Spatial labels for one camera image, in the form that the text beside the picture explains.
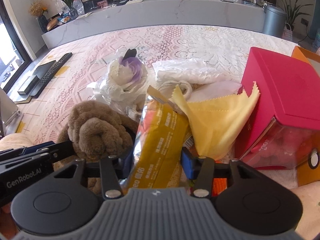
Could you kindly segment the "yellow snack bag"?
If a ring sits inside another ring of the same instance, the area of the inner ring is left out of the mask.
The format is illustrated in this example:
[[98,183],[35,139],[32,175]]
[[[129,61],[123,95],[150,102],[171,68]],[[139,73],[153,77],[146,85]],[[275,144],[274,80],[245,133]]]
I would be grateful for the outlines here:
[[123,190],[178,187],[181,151],[189,132],[185,114],[152,86],[145,104],[133,149],[133,167]]

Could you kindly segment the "grey trash can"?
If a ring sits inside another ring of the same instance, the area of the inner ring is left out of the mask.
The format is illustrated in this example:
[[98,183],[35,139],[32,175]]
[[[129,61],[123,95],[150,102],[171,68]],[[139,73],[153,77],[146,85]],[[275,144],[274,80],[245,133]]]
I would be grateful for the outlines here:
[[263,34],[281,38],[284,31],[287,13],[275,6],[267,4],[264,6]]

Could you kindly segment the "black set-top box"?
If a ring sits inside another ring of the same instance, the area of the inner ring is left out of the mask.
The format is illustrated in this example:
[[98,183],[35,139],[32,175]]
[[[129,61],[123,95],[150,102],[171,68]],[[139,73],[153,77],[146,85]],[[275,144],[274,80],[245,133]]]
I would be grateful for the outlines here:
[[28,95],[34,87],[40,82],[44,75],[49,71],[49,69],[56,63],[56,61],[50,61],[48,63],[39,65],[27,78],[27,80],[18,89],[19,95]]

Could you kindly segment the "brown plush toy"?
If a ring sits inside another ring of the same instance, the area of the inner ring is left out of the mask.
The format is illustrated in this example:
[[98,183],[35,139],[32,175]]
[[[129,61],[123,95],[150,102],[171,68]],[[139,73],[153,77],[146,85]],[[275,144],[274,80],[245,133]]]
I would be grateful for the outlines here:
[[71,141],[74,153],[54,164],[58,170],[76,158],[95,163],[104,157],[119,157],[133,148],[138,122],[96,100],[72,107],[57,142]]

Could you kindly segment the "yellow cloth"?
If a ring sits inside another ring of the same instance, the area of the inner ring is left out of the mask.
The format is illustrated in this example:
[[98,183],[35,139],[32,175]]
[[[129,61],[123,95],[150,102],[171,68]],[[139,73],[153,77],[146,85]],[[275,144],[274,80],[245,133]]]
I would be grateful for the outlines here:
[[231,150],[259,96],[255,81],[249,95],[243,90],[240,94],[187,102],[179,87],[175,87],[172,93],[174,103],[189,120],[197,153],[214,160],[223,159]]

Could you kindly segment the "grey tv cabinet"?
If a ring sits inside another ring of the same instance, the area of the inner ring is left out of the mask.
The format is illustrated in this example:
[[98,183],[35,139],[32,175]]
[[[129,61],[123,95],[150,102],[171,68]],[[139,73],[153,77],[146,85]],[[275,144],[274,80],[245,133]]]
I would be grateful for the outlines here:
[[220,0],[144,0],[110,7],[77,18],[45,34],[48,48],[109,31],[153,25],[214,25],[262,32],[265,13],[260,7]]

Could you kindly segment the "yellow flowers in vase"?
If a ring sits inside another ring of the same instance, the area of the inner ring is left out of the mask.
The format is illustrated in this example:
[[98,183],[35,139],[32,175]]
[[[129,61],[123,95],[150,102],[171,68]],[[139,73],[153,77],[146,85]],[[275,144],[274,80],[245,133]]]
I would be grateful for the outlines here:
[[41,0],[33,2],[29,7],[28,12],[29,14],[37,18],[42,32],[46,33],[48,31],[47,30],[48,20],[46,16],[44,16],[44,13],[48,12],[48,9],[43,4],[43,2]]

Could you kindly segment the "white cloth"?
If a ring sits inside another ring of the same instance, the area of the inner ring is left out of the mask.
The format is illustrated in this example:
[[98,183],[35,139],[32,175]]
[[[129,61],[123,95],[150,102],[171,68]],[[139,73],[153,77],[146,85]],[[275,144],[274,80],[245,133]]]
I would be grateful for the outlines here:
[[242,85],[201,59],[165,60],[152,64],[159,91],[168,99],[178,86],[187,102],[236,94]]

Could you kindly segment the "black remote control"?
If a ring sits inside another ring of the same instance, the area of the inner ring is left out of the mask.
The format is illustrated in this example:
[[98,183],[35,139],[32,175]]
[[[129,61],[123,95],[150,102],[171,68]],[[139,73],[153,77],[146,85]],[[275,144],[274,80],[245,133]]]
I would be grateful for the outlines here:
[[50,63],[50,68],[44,73],[40,78],[39,82],[33,88],[30,96],[33,98],[38,98],[44,88],[48,85],[50,80],[55,76],[55,74],[63,67],[63,65],[72,57],[73,53],[66,53],[58,61],[52,61]]

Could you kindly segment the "red storage box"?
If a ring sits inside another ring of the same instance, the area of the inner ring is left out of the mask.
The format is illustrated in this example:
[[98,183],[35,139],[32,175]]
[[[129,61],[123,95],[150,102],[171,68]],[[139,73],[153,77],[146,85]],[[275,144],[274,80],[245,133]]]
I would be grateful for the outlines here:
[[291,169],[319,147],[319,75],[312,65],[252,47],[241,80],[260,96],[234,144],[234,156],[258,169]]

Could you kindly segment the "potted plant by wall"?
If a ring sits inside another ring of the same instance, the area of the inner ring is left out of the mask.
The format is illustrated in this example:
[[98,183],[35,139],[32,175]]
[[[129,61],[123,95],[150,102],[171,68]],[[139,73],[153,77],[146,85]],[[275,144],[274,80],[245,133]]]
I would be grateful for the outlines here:
[[279,6],[280,9],[283,9],[286,13],[285,23],[284,23],[284,31],[282,34],[282,38],[288,41],[292,41],[293,39],[293,30],[295,21],[298,16],[310,16],[307,12],[302,12],[301,9],[303,7],[312,6],[311,3],[308,4],[299,4],[299,0],[295,0],[292,2],[291,0],[280,0],[282,5]]

